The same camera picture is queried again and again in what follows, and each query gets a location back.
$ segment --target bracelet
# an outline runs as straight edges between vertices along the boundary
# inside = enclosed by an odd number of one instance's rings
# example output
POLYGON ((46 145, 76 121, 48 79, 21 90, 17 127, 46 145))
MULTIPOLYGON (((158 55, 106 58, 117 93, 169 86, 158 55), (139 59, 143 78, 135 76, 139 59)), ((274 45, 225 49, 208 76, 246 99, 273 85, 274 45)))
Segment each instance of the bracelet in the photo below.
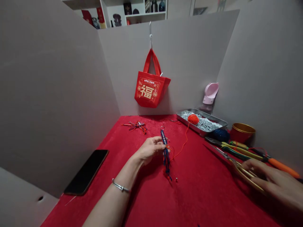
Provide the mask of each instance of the bracelet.
POLYGON ((112 181, 112 183, 113 183, 118 189, 120 189, 122 192, 123 192, 123 191, 126 191, 126 192, 130 193, 131 190, 128 190, 127 188, 125 188, 125 187, 123 187, 123 186, 121 186, 121 185, 118 185, 117 183, 114 182, 114 179, 112 179, 111 181, 112 181))

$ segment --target bag handle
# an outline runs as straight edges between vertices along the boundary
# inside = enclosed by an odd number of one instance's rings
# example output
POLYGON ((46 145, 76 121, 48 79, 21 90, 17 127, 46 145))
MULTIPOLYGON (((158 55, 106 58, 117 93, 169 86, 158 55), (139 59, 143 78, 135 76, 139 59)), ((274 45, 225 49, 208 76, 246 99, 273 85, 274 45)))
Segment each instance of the bag handle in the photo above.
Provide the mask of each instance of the bag handle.
POLYGON ((149 52, 148 52, 143 72, 148 73, 149 66, 151 64, 151 57, 152 57, 152 60, 154 62, 156 75, 160 76, 161 75, 161 68, 160 68, 159 60, 158 60, 157 56, 155 55, 155 52, 153 51, 153 49, 150 49, 149 52))

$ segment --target finished keychain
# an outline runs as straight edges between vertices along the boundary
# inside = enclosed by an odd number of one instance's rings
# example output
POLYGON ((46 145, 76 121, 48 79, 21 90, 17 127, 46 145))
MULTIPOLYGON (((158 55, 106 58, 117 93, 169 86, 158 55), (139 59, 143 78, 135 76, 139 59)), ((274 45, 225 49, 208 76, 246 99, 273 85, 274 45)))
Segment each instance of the finished keychain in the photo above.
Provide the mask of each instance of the finished keychain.
POLYGON ((164 135, 164 129, 165 129, 165 127, 161 126, 162 141, 163 141, 163 144, 166 145, 166 148, 164 149, 164 167, 165 167, 165 173, 170 178, 170 180, 173 181, 171 179, 171 177, 170 177, 170 174, 169 174, 169 153, 168 153, 168 149, 167 149, 167 140, 166 140, 166 137, 164 135))

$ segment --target black phone screen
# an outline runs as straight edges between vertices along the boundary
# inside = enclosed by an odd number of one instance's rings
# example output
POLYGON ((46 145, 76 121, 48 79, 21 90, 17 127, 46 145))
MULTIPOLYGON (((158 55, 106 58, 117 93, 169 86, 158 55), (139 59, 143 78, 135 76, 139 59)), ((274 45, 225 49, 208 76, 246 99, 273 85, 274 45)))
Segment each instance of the black phone screen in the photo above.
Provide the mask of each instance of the black phone screen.
POLYGON ((64 194, 84 195, 107 154, 108 150, 95 150, 64 190, 64 194))

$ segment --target hand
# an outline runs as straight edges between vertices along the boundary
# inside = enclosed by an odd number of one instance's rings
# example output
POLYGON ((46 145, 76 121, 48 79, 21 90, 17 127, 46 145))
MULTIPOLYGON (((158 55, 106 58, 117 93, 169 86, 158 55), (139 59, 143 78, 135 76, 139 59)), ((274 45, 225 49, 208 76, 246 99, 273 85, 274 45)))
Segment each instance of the hand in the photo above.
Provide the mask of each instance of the hand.
POLYGON ((153 156, 161 154, 165 148, 166 145, 163 144, 160 136, 147 138, 134 156, 142 160, 144 165, 147 165, 151 162, 153 156))
POLYGON ((264 174, 268 181, 260 178, 252 178, 251 180, 284 205, 303 212, 303 184, 290 174, 269 167, 255 159, 243 162, 242 167, 245 170, 253 168, 255 172, 264 174))

